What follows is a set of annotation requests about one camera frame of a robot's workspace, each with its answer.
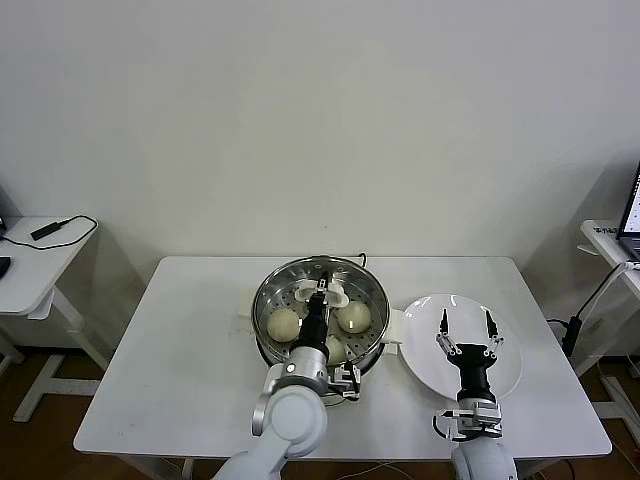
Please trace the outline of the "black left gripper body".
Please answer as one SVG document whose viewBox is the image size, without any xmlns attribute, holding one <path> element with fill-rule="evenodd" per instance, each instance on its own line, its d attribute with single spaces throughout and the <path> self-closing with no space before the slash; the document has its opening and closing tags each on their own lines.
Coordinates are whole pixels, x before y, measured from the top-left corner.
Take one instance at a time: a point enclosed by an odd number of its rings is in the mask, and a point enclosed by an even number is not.
<svg viewBox="0 0 640 480">
<path fill-rule="evenodd" d="M 313 294 L 308 301 L 308 313 L 302 322 L 298 335 L 299 347 L 310 347 L 327 351 L 326 339 L 328 305 L 323 293 Z"/>
</svg>

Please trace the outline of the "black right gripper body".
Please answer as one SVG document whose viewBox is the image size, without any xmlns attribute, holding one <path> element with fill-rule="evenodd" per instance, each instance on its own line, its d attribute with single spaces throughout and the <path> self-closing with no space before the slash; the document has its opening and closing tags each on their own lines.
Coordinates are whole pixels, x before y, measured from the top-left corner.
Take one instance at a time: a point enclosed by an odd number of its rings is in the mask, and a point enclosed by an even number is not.
<svg viewBox="0 0 640 480">
<path fill-rule="evenodd" d="M 485 345 L 457 344 L 453 353 L 446 355 L 448 362 L 459 370 L 460 390 L 457 400 L 495 400 L 487 370 L 496 363 L 496 355 Z"/>
</svg>

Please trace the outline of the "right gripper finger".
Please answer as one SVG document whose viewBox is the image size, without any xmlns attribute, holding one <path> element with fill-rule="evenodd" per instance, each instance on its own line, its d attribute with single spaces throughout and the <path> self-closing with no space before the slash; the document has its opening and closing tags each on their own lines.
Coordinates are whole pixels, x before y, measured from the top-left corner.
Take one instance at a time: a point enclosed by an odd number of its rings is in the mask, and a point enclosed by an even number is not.
<svg viewBox="0 0 640 480">
<path fill-rule="evenodd" d="M 495 361 L 497 359 L 497 351 L 504 343 L 504 337 L 500 333 L 497 323 L 492 317 L 491 311 L 488 309 L 485 309 L 485 318 L 489 343 L 485 347 L 483 357 L 486 360 Z"/>
<path fill-rule="evenodd" d="M 448 357 L 454 357 L 459 354 L 456 343 L 449 335 L 448 313 L 446 308 L 442 311 L 439 330 L 436 334 L 436 342 Z"/>
</svg>

